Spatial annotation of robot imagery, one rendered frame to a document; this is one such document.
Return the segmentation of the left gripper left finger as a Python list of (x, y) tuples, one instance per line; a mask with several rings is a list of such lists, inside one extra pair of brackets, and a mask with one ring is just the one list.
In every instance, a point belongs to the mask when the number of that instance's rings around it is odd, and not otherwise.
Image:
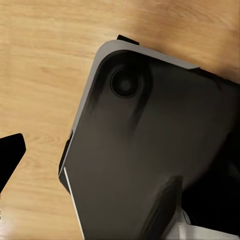
[(23, 134), (0, 138), (0, 193), (26, 153)]

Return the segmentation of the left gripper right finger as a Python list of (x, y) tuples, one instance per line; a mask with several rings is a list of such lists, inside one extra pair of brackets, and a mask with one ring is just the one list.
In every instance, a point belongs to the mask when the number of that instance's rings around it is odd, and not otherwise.
[(224, 146), (224, 151), (240, 173), (240, 135), (229, 133)]

